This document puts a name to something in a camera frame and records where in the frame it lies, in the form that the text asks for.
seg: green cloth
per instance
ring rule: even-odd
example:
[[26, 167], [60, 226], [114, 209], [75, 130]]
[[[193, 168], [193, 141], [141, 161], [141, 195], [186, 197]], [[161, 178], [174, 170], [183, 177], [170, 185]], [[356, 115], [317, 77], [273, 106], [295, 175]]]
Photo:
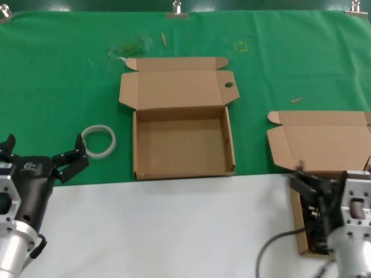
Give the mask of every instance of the green cloth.
[[[334, 11], [22, 13], [0, 25], [0, 141], [13, 133], [16, 154], [52, 156], [107, 125], [116, 150], [68, 184], [133, 181], [132, 110], [118, 103], [129, 70], [117, 57], [226, 56], [241, 95], [229, 105], [237, 174], [277, 173], [268, 112], [370, 111], [370, 46], [367, 19]], [[87, 144], [102, 151], [109, 140]]]

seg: white surface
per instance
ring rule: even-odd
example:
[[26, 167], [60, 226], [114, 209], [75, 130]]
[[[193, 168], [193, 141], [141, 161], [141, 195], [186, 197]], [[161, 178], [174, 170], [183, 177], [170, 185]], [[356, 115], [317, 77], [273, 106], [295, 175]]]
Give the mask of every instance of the white surface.
[[[256, 175], [55, 188], [48, 245], [21, 277], [254, 278], [263, 243], [293, 229], [285, 184]], [[268, 248], [261, 278], [313, 277], [323, 263], [297, 255], [289, 236]]]

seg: flattened cardboard box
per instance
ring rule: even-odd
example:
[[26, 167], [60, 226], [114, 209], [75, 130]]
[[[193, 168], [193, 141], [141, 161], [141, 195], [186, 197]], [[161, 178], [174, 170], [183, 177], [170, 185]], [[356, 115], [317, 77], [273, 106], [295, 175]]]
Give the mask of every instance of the flattened cardboard box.
[[[371, 155], [371, 112], [272, 111], [268, 140], [274, 163], [294, 170], [302, 160], [305, 170], [338, 177], [345, 170], [363, 170]], [[304, 227], [300, 196], [290, 190], [295, 229]], [[298, 251], [313, 255], [305, 232], [297, 235]]]
[[119, 102], [134, 108], [137, 180], [232, 175], [226, 104], [239, 97], [225, 57], [129, 58]]

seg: box lid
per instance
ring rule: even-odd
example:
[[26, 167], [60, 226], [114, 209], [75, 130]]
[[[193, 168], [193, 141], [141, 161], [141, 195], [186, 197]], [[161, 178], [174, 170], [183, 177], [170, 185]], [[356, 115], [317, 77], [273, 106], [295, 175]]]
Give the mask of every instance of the box lid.
[[371, 113], [272, 111], [268, 130], [274, 163], [295, 169], [302, 160], [309, 172], [363, 170], [371, 155]]
[[129, 58], [119, 101], [136, 110], [222, 106], [239, 97], [225, 57]]

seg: tape roll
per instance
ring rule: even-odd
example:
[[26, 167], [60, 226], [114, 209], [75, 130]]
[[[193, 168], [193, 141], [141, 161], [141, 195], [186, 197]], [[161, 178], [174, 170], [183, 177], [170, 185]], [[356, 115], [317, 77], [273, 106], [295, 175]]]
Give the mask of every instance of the tape roll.
[[[106, 149], [104, 152], [100, 152], [100, 153], [96, 153], [96, 152], [92, 152], [90, 150], [88, 150], [87, 146], [86, 146], [86, 142], [85, 142], [85, 137], [90, 134], [90, 133], [95, 133], [95, 132], [106, 132], [106, 133], [109, 133], [111, 135], [111, 138], [112, 138], [112, 142], [111, 142], [111, 145], [108, 147], [108, 149]], [[95, 126], [89, 126], [88, 128], [86, 128], [82, 133], [81, 133], [81, 137], [82, 137], [82, 140], [85, 144], [85, 148], [86, 148], [86, 153], [88, 154], [88, 156], [90, 156], [91, 158], [93, 159], [102, 159], [102, 158], [106, 158], [108, 155], [111, 154], [111, 152], [115, 149], [116, 147], [116, 136], [115, 136], [115, 133], [114, 131], [108, 127], [108, 126], [105, 126], [105, 125], [95, 125]]]

